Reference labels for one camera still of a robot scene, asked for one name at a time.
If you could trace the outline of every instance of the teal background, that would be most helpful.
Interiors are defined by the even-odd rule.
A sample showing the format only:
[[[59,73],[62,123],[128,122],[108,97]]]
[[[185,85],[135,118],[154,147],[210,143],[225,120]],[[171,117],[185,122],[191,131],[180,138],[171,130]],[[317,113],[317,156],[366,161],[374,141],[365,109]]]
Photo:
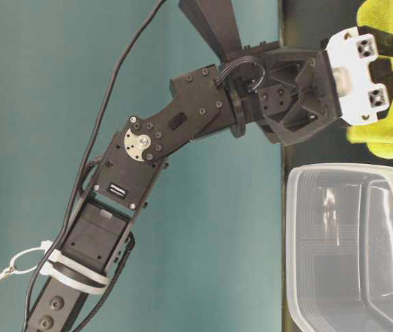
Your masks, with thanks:
[[[123,66],[94,154],[131,114],[160,111],[171,77],[217,63],[177,4]],[[153,5],[0,0],[0,270],[57,234],[113,64]],[[277,39],[277,0],[234,5],[243,44]],[[280,147],[252,124],[170,163],[126,271],[85,331],[280,331]],[[0,284],[0,331],[19,330],[28,278]]]

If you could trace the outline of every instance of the bolt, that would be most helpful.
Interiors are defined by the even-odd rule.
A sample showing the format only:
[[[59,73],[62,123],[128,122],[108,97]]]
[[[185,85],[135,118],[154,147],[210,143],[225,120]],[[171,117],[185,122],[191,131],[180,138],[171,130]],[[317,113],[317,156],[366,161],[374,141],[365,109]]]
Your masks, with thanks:
[[[146,136],[143,136],[140,138],[140,144],[141,145],[148,145],[149,144],[149,138]]]
[[[44,316],[40,321],[39,321],[39,327],[43,331],[50,330],[53,326],[53,318],[51,316]]]
[[[55,296],[50,302],[49,306],[54,311],[59,311],[64,307],[64,300],[60,296]]]

